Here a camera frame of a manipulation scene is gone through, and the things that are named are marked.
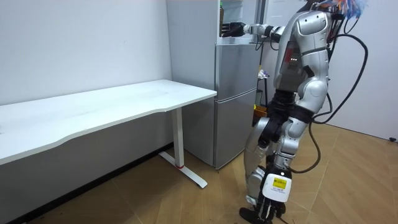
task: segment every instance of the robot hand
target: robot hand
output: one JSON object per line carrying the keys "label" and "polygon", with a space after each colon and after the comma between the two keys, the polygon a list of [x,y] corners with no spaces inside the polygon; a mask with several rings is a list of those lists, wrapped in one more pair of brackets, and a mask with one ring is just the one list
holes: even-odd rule
{"label": "robot hand", "polygon": [[244,33],[245,24],[243,22],[231,22],[229,24],[223,24],[223,37],[241,37]]}

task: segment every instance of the refrigerator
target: refrigerator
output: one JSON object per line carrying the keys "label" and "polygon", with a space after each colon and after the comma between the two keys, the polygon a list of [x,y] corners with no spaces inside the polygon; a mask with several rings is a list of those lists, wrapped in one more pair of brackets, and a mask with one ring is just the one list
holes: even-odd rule
{"label": "refrigerator", "polygon": [[173,81],[218,93],[182,108],[184,149],[215,169],[251,132],[261,54],[251,36],[219,37],[219,11],[217,1],[167,1]]}

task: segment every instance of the baseboard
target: baseboard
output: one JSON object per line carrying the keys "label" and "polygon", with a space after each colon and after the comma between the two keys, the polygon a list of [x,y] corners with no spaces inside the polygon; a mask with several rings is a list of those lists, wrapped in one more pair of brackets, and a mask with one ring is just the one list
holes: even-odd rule
{"label": "baseboard", "polygon": [[23,215],[19,218],[16,218],[13,221],[8,222],[6,224],[21,224],[21,223],[25,223],[25,222],[27,223],[29,221],[32,221],[33,219],[35,219],[41,215],[44,215],[45,213],[53,210],[54,208],[62,205],[63,203],[68,202],[69,200],[74,199],[75,197],[105,183],[106,181],[112,179],[113,177],[116,177],[116,176],[122,174],[123,172],[147,161],[148,159],[155,157],[160,152],[166,151],[166,150],[172,148],[173,146],[174,146],[174,144],[171,142],[171,143],[169,143],[169,144],[167,144],[167,145],[165,145],[165,146],[163,146],[163,147],[161,147],[161,148],[159,148],[159,149],[157,149],[157,150],[155,150],[155,151],[153,151],[135,161],[130,162],[129,164],[126,164],[108,174],[105,174],[104,176],[102,176],[98,179],[91,181],[88,184],[85,184],[75,190],[72,190],[71,192],[69,192],[65,195],[62,195],[61,197],[41,206],[39,208],[36,208],[35,210],[33,210],[29,213],[26,213],[25,215]]}

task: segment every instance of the wooden floor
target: wooden floor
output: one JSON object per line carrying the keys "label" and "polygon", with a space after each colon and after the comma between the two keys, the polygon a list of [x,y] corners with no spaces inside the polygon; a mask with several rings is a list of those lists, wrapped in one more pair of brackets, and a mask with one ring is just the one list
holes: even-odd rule
{"label": "wooden floor", "polygon": [[[314,133],[322,161],[315,170],[293,176],[284,219],[290,224],[398,223],[398,144],[327,125],[314,126]],[[292,167],[305,169],[315,159],[306,135]],[[157,156],[31,223],[246,223],[238,214],[240,207],[249,207],[243,154],[219,172],[189,153],[185,160],[208,182],[205,189]]]}

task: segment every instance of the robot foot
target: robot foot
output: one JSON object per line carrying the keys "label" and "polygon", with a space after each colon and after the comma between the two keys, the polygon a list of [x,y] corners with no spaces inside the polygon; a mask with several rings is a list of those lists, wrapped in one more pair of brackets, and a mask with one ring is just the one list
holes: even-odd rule
{"label": "robot foot", "polygon": [[271,220],[260,220],[256,211],[247,208],[239,209],[240,216],[251,224],[272,224]]}

